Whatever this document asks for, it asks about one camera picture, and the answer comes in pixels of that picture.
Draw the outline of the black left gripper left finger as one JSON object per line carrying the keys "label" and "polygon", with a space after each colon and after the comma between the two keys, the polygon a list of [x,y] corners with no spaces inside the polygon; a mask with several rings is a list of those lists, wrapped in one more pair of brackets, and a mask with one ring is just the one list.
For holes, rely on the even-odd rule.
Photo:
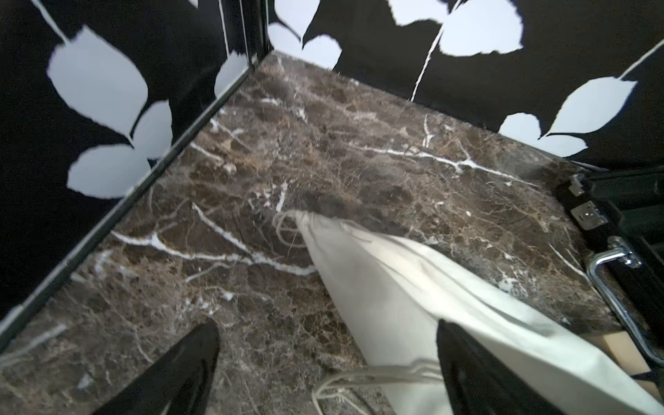
{"label": "black left gripper left finger", "polygon": [[214,320],[198,324],[97,414],[204,414],[221,347]]}

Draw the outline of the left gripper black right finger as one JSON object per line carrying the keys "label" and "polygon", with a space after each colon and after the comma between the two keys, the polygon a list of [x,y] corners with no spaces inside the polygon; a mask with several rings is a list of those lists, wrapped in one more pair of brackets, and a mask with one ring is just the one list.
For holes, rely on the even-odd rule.
{"label": "left gripper black right finger", "polygon": [[455,414],[560,414],[456,323],[439,320],[437,355]]}

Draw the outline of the white bag drawstring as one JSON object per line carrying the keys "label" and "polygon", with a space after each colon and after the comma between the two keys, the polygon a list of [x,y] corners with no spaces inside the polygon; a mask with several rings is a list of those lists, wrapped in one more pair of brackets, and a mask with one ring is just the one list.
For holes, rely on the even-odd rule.
{"label": "white bag drawstring", "polygon": [[356,390],[392,387],[444,385],[444,378],[431,361],[414,366],[368,367],[355,371],[335,373],[321,380],[311,391],[311,400],[318,414],[324,415],[320,402],[340,399],[359,414],[373,414],[372,409],[356,396]]}

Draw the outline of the beige cloth bag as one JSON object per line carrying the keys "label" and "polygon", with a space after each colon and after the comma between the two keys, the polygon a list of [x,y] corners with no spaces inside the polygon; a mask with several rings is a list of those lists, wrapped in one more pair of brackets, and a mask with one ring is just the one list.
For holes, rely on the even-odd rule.
{"label": "beige cloth bag", "polygon": [[[561,414],[660,414],[602,350],[413,240],[301,210],[273,218],[302,239],[368,367],[437,368],[439,320],[456,323]],[[398,414],[453,414],[445,385],[380,387]]]}

